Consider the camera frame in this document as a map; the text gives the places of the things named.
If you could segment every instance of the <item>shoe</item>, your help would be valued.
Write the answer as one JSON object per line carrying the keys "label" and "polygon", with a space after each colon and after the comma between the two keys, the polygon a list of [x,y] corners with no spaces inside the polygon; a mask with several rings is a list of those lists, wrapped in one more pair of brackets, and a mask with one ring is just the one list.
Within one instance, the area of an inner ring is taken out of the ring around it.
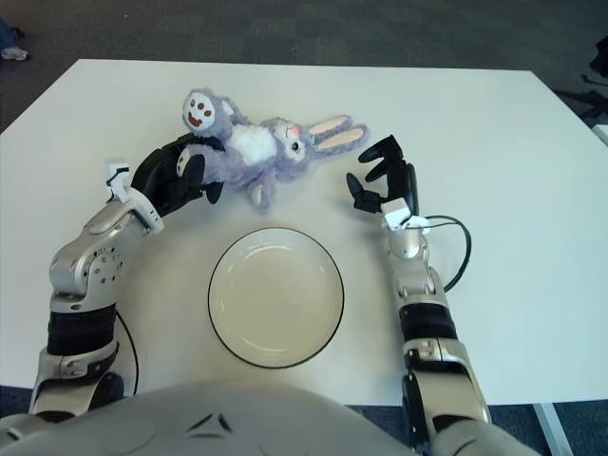
{"label": "shoe", "polygon": [[17,60],[19,62],[27,60],[29,58],[29,53],[26,50],[22,50],[17,46],[2,49],[0,55],[4,60]]}

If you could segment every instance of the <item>floor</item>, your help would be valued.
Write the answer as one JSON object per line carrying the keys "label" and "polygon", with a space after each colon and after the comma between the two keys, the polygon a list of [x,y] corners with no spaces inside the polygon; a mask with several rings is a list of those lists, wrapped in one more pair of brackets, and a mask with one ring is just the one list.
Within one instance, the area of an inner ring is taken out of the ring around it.
{"label": "floor", "polygon": [[[580,78],[599,79],[588,63],[608,33],[606,0],[0,0],[0,14],[33,56],[0,63],[0,131],[79,58],[531,69],[553,88],[608,96]],[[28,399],[0,388],[0,416]],[[576,455],[608,454],[607,402],[556,408]],[[355,409],[403,438],[399,408]],[[491,411],[548,454],[531,406]]]}

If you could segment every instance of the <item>stuffed bunny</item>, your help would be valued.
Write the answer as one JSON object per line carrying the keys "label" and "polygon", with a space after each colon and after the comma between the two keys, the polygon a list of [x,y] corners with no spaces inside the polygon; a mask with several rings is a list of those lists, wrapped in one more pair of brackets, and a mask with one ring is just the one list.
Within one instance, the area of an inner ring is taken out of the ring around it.
{"label": "stuffed bunny", "polygon": [[271,204],[276,181],[290,181],[306,171],[310,160],[356,149],[369,136],[366,126],[352,126],[346,115],[308,128],[280,118],[253,124],[230,99],[206,88],[190,92],[183,121],[195,136],[218,138],[225,150],[189,144],[178,158],[178,176],[187,175],[192,159],[202,155],[200,183],[246,187],[252,203],[261,209]]}

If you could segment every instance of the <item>white table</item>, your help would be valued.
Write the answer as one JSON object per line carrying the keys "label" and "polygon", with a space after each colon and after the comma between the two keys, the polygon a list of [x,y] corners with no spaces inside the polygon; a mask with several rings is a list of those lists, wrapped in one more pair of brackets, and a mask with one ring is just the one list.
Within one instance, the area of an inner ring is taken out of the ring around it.
{"label": "white table", "polygon": [[[369,125],[371,142],[394,134],[416,165],[422,212],[456,216],[472,232],[468,271],[448,298],[487,402],[608,397],[608,149],[532,73],[161,62],[79,61],[0,137],[0,383],[32,386],[46,345],[48,265],[105,201],[104,159],[135,169],[184,133],[181,102],[194,86],[230,95],[255,121],[345,112]],[[356,153],[318,161],[280,185],[265,216],[227,191],[216,206],[198,200],[168,217],[123,277],[142,390],[257,378],[343,403],[398,404],[402,336],[382,233],[378,217],[352,210],[344,180],[369,169]],[[217,340],[207,286],[235,239],[277,225],[332,253],[345,312],[318,356],[262,370]],[[463,239],[455,228],[429,239],[448,280]],[[128,380],[131,361],[123,345]]]}

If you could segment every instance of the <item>black cable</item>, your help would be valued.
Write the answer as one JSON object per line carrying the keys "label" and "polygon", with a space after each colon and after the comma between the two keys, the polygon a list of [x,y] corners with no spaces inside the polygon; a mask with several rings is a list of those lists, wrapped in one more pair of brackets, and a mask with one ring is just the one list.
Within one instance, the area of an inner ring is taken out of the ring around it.
{"label": "black cable", "polygon": [[[458,281],[461,279],[461,277],[465,273],[466,266],[468,266],[468,261],[471,258],[471,247],[473,244],[473,240],[472,240],[471,234],[469,233],[465,224],[462,223],[461,221],[459,221],[457,218],[450,217],[450,216],[428,216],[428,217],[425,217],[425,219],[445,219],[445,220],[451,220],[451,221],[448,221],[445,223],[438,223],[436,225],[430,225],[430,226],[408,226],[408,227],[406,227],[406,229],[407,230],[424,230],[425,228],[438,228],[440,226],[446,226],[446,225],[458,225],[461,227],[461,229],[463,230],[463,233],[465,234],[465,242],[466,242],[465,258],[463,259],[463,262],[461,263],[460,268],[458,268],[458,272],[456,273],[456,275],[444,287],[444,291],[448,292],[449,290],[454,288],[454,285],[456,285],[458,283]],[[402,221],[401,224],[403,225],[406,221],[408,221],[408,219]]]}
{"label": "black cable", "polygon": [[118,311],[116,311],[116,316],[118,316],[118,319],[121,320],[121,323],[123,324],[124,332],[126,333],[126,336],[129,338],[129,343],[131,344],[131,350],[133,351],[133,358],[135,359],[135,386],[133,387],[133,395],[136,395],[137,386],[140,384],[140,360],[137,357],[137,350],[135,350],[135,342],[133,342],[133,337],[131,337],[131,331],[126,326],[126,323],[124,323],[123,316]]}

